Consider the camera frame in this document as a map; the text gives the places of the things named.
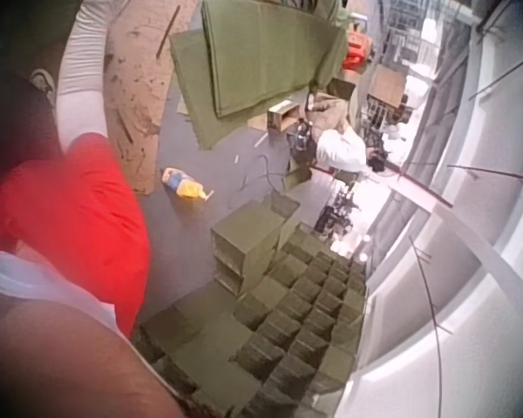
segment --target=white t-shirt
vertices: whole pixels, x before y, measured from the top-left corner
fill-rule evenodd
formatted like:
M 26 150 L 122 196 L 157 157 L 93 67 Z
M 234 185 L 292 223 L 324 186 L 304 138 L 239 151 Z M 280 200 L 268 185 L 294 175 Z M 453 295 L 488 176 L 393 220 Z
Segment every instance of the white t-shirt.
M 350 126 L 343 135 L 328 129 L 317 143 L 316 158 L 319 165 L 361 172 L 366 168 L 366 144 Z

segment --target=cardboard scrap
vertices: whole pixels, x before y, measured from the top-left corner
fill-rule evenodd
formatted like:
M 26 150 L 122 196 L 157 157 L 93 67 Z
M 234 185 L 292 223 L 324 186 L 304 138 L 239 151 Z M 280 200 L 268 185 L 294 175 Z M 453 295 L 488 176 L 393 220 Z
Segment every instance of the cardboard scrap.
M 198 0 L 130 0 L 109 30 L 106 123 L 122 170 L 138 193 L 153 191 L 161 118 L 173 75 L 169 39 L 159 59 L 156 54 L 177 8 L 170 33 L 187 29 L 197 4 Z
M 184 101 L 184 98 L 180 95 L 180 100 L 178 102 L 178 106 L 176 107 L 176 111 L 180 113 L 181 115 L 187 115 L 188 114 L 188 108 L 186 107 L 186 102 Z
M 368 94 L 392 107 L 399 107 L 406 76 L 381 64 L 376 66 Z
M 261 115 L 254 116 L 248 120 L 248 128 L 253 128 L 258 131 L 268 131 L 268 114 L 262 113 Z

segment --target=green cloth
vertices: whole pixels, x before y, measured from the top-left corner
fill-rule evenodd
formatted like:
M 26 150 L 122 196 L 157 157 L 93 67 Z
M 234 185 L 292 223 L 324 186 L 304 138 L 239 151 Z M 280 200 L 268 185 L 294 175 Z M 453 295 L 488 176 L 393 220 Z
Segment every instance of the green cloth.
M 270 98 L 258 105 L 217 118 L 213 107 L 209 56 L 203 30 L 190 30 L 171 36 L 176 77 L 202 150 L 210 150 L 221 139 L 247 123 L 248 119 L 281 102 L 286 95 Z
M 345 31 L 297 9 L 249 0 L 205 0 L 217 116 L 308 84 L 325 86 L 347 52 Z
M 326 22 L 334 23 L 337 19 L 339 11 L 339 0 L 317 0 L 314 16 L 325 20 Z

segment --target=plastic bottle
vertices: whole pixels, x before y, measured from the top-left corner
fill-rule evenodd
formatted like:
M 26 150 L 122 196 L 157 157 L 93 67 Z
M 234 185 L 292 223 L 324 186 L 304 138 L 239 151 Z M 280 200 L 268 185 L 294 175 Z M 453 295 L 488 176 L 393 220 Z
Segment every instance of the plastic bottle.
M 204 199 L 207 200 L 213 194 L 211 191 L 206 194 L 203 185 L 188 176 L 182 170 L 167 167 L 162 172 L 161 181 L 169 189 L 176 192 L 181 198 Z

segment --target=metal rod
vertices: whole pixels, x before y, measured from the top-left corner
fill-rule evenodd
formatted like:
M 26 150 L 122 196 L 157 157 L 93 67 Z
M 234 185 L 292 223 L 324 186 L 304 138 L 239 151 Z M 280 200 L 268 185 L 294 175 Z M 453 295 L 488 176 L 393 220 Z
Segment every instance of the metal rod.
M 450 331 L 449 329 L 442 327 L 441 325 L 438 325 L 438 328 L 441 329 L 442 331 L 448 333 L 449 335 L 453 335 L 453 331 Z
M 448 165 L 448 167 L 462 168 L 463 170 L 473 170 L 475 172 L 490 172 L 491 174 L 498 174 L 500 176 L 506 176 L 514 179 L 523 180 L 523 176 L 521 176 L 520 174 L 514 174 L 512 172 L 499 172 L 498 170 L 490 170 L 488 168 L 466 167 L 464 165 Z
M 124 122 L 124 119 L 122 118 L 122 114 L 120 113 L 119 109 L 116 110 L 116 116 L 118 117 L 120 125 L 122 126 L 122 131 L 124 131 L 124 134 L 128 138 L 130 144 L 133 145 L 132 135 L 130 135 L 130 131 L 128 131 L 128 127 L 126 126 L 126 123 Z
M 426 126 L 426 128 L 428 127 L 433 127 L 433 126 L 436 126 L 437 124 L 439 124 L 442 120 L 444 120 L 444 118 L 446 116 L 449 116 L 451 115 L 452 113 L 456 113 L 457 110 L 459 109 L 459 105 L 457 104 L 456 106 L 453 106 L 449 111 L 447 111 L 446 113 L 444 113 L 443 115 L 441 115 L 439 118 L 436 118 L 431 124 L 428 124 Z
M 425 270 L 422 267 L 421 259 L 418 256 L 417 247 L 412 237 L 409 236 L 409 241 L 411 242 L 412 249 L 415 252 L 415 257 L 417 257 L 418 269 L 420 270 L 420 275 L 422 280 L 425 283 L 426 295 L 428 296 L 428 304 L 430 305 L 430 313 L 432 317 L 432 323 L 434 324 L 434 333 L 436 335 L 436 350 L 438 352 L 438 418 L 442 416 L 442 398 L 444 393 L 443 388 L 443 370 L 442 370 L 442 352 L 439 347 L 439 332 L 438 332 L 438 321 L 436 320 L 436 313 L 434 312 L 434 304 L 432 303 L 432 297 L 430 293 L 430 288 L 428 287 L 428 280 L 426 280 Z
M 492 17 L 492 14 L 493 12 L 495 11 L 495 9 L 498 8 L 499 6 L 499 3 L 496 5 L 496 8 L 494 8 L 492 10 L 492 13 L 490 13 L 489 15 L 487 15 L 487 17 L 485 19 L 482 20 L 482 22 L 480 22 L 479 26 L 477 26 L 477 31 L 480 33 L 480 38 L 479 40 L 477 41 L 477 44 L 480 44 L 482 42 L 482 40 L 485 38 L 486 36 L 486 33 L 488 33 L 488 31 L 496 24 L 496 22 L 498 22 L 498 19 L 501 18 L 501 16 L 504 14 L 504 12 L 507 10 L 507 8 L 510 6 L 510 4 L 512 4 L 513 0 L 508 0 L 507 3 L 504 5 L 504 7 L 502 8 L 502 10 L 499 11 L 498 15 L 494 18 L 494 20 L 492 21 L 491 24 L 488 25 L 487 28 L 485 28 L 485 24 L 486 24 L 486 20 L 490 19 L 490 17 Z
M 419 161 L 414 162 L 414 163 L 413 162 L 409 163 L 409 165 L 438 165 L 438 164 L 439 164 L 439 162 L 437 162 L 437 163 L 421 163 Z
M 499 76 L 498 78 L 496 78 L 494 81 L 492 81 L 488 86 L 480 89 L 479 91 L 477 91 L 476 93 L 474 93 L 472 96 L 470 96 L 468 98 L 468 100 L 473 100 L 475 97 L 477 97 L 480 93 L 482 93 L 483 91 L 486 91 L 488 90 L 490 87 L 492 87 L 493 85 L 497 84 L 498 82 L 500 82 L 501 80 L 503 80 L 504 78 L 506 78 L 507 76 L 509 76 L 512 72 L 514 72 L 515 70 L 517 70 L 518 68 L 520 68 L 521 66 L 523 66 L 523 61 L 521 61 L 519 64 L 515 65 L 512 69 L 506 71 L 504 74 L 502 74 L 501 76 Z
M 170 30 L 172 29 L 174 21 L 176 20 L 176 17 L 178 16 L 179 11 L 180 11 L 180 5 L 178 5 L 176 7 L 176 10 L 173 13 L 173 17 L 171 17 L 171 21 L 168 23 L 168 26 L 166 27 L 165 35 L 163 35 L 163 39 L 160 41 L 159 49 L 157 50 L 157 53 L 155 54 L 155 57 L 157 59 L 159 59 L 160 53 L 163 51 L 163 46 L 165 46 L 166 39 L 168 38 L 168 32 L 170 32 Z

